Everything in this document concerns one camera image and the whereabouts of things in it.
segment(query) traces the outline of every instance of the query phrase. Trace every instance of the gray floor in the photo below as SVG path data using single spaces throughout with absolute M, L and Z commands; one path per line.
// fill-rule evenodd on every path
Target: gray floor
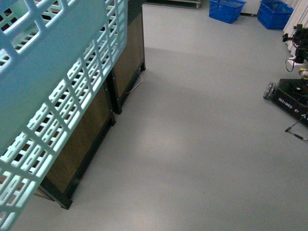
M 308 144 L 263 100 L 297 77 L 282 31 L 144 5 L 146 72 L 70 210 L 34 197 L 14 231 L 306 231 Z M 308 137 L 301 125 L 294 131 Z

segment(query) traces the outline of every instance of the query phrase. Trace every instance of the wire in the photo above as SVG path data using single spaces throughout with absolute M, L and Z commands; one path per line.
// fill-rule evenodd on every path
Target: wire
M 141 78 L 141 81 L 135 87 L 133 87 L 132 90 L 126 92 L 125 94 L 131 93 L 133 90 L 135 90 L 136 87 L 138 87 L 143 82 L 143 78 L 141 77 L 141 75 L 138 76 Z
M 288 60 L 292 60 L 292 61 L 293 61 L 293 65 L 292 65 L 292 70 L 291 70 L 291 71 L 288 70 L 288 67 L 287 67 L 287 61 L 288 61 Z M 292 71 L 294 70 L 294 65 L 295 65 L 294 59 L 286 59 L 286 60 L 285 60 L 285 69 L 287 69 L 288 72 L 292 72 Z
M 306 115 L 308 115 L 308 113 L 304 114 L 295 124 L 297 124 L 298 122 L 300 122 L 303 118 L 306 118 Z M 291 134 L 293 134 L 296 138 L 299 138 L 300 140 L 302 141 L 308 141 L 306 138 L 300 136 L 300 135 L 297 135 L 293 132 L 290 132 L 290 129 L 293 128 L 295 126 L 295 124 L 291 125 L 290 127 L 288 127 L 285 132 L 289 132 Z

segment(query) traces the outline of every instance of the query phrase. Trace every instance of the blue basket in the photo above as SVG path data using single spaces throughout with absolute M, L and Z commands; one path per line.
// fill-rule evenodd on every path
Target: blue basket
M 292 12 L 293 9 L 282 1 L 262 1 L 258 20 L 266 29 L 283 29 Z
M 240 0 L 210 0 L 210 18 L 233 23 L 240 16 L 246 2 Z

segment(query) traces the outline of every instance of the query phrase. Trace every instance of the blue plastic basket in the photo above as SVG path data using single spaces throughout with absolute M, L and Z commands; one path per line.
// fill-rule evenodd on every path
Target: blue plastic basket
M 44 179 L 127 42 L 127 0 L 0 0 L 0 231 Z
M 266 29 L 283 29 L 292 12 L 293 8 L 282 1 L 262 1 L 258 20 Z
M 210 0 L 209 16 L 225 23 L 233 23 L 240 16 L 245 3 L 241 0 Z

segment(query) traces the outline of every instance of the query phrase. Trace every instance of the wooden cabinet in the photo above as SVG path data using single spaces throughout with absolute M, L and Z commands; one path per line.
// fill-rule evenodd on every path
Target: wooden cabinet
M 71 197 L 98 146 L 115 123 L 104 83 L 41 183 L 36 195 L 68 209 Z
M 117 114 L 138 79 L 145 70 L 142 8 L 128 25 L 127 45 L 107 77 L 113 109 Z
M 128 2 L 127 45 L 101 89 L 41 183 L 36 195 L 68 209 L 72 195 L 111 125 L 113 110 L 121 113 L 128 92 L 145 70 L 143 2 Z

